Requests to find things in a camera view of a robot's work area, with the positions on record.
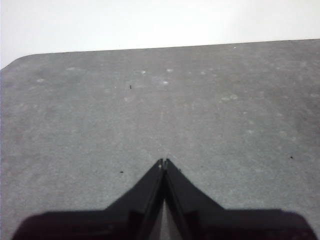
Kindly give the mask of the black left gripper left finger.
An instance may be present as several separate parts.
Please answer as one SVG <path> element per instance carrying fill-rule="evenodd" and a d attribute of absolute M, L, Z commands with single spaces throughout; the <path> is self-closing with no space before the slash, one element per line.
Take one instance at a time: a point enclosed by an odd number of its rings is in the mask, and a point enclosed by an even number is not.
<path fill-rule="evenodd" d="M 100 210 L 49 211 L 27 217 L 14 240 L 145 240 L 164 196 L 164 161 L 159 159 L 144 176 L 110 206 Z"/>

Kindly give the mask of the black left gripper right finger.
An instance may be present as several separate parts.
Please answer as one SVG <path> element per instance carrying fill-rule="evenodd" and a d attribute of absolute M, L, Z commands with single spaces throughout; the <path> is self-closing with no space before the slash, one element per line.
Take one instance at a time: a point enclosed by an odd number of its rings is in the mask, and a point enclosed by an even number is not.
<path fill-rule="evenodd" d="M 184 240 L 315 240 L 301 215 L 281 209 L 226 209 L 193 185 L 169 159 L 165 200 Z"/>

